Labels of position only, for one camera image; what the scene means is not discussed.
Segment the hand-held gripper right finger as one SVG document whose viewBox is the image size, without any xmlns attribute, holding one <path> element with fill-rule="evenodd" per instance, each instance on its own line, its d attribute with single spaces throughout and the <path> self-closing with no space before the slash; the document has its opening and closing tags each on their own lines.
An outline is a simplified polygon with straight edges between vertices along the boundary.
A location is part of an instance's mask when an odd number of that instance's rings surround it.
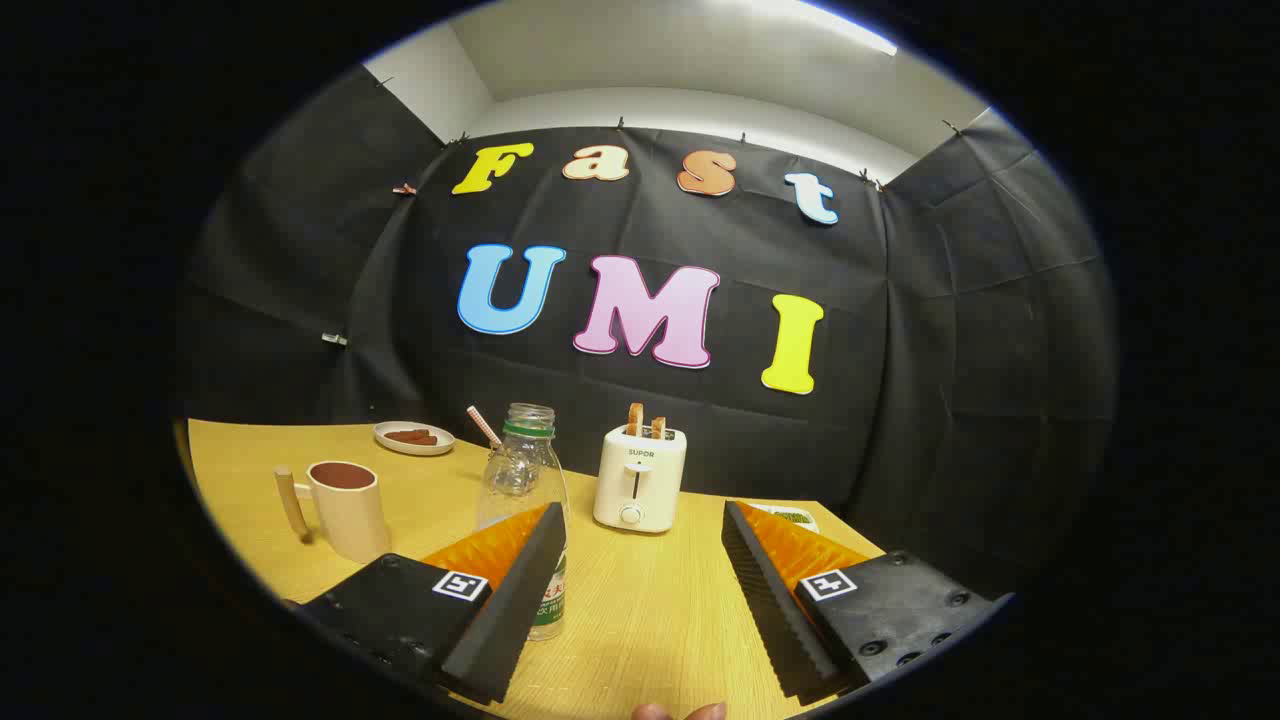
<svg viewBox="0 0 1280 720">
<path fill-rule="evenodd" d="M 892 684 L 1009 603 L 915 553 L 869 557 L 742 501 L 724 505 L 722 543 L 780 688 L 803 705 Z"/>
</svg>

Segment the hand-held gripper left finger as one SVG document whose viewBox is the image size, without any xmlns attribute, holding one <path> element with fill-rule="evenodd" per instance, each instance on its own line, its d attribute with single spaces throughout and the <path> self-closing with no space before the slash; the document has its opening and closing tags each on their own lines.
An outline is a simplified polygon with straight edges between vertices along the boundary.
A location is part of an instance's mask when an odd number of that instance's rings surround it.
<svg viewBox="0 0 1280 720">
<path fill-rule="evenodd" d="M 564 544 L 563 505 L 541 503 L 426 559 L 384 553 L 291 610 L 404 682 L 502 702 Z"/>
</svg>

